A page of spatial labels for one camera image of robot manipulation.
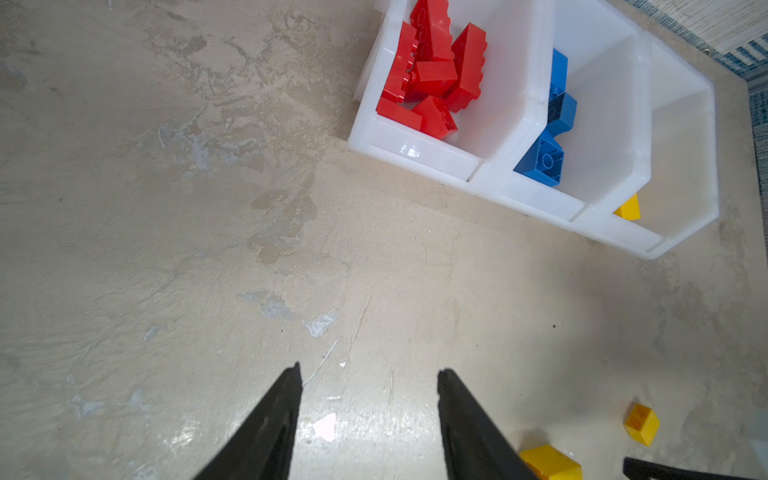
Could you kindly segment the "small yellow brick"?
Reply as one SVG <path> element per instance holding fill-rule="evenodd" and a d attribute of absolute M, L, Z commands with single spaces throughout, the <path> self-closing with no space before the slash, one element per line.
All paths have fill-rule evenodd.
<path fill-rule="evenodd" d="M 624 428 L 636 442 L 650 447 L 660 428 L 660 419 L 656 412 L 640 403 L 634 403 L 625 420 Z"/>

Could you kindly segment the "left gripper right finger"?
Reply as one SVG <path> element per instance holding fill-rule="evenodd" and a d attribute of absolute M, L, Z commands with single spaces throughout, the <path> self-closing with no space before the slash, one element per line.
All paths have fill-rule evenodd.
<path fill-rule="evenodd" d="M 438 373 L 438 413 L 450 479 L 534 479 L 455 371 Z"/>

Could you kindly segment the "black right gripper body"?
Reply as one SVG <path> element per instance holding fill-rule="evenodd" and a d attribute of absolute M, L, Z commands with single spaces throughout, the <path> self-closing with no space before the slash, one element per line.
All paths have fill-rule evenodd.
<path fill-rule="evenodd" d="M 679 469 L 631 457 L 624 458 L 622 472 L 631 480 L 748 480 L 743 477 Z"/>

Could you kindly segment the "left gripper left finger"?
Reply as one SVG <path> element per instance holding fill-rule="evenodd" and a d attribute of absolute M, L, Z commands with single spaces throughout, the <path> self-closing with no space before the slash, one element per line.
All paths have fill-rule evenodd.
<path fill-rule="evenodd" d="M 303 391 L 300 364 L 285 369 L 215 457 L 195 476 L 287 479 Z"/>

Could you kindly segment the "small red brick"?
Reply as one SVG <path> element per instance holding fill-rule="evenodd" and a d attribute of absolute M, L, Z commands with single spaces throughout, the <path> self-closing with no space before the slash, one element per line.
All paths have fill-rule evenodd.
<path fill-rule="evenodd" d="M 422 117 L 418 113 L 404 107 L 402 104 L 381 97 L 376 112 L 382 117 L 393 120 L 416 131 L 421 130 Z"/>

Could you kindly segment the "dark blue brick top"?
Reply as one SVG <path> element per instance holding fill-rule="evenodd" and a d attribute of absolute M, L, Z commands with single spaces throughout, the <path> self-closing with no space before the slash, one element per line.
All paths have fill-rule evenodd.
<path fill-rule="evenodd" d="M 543 131 L 514 170 L 544 185 L 555 187 L 561 181 L 564 159 L 563 148 L 548 131 Z"/>

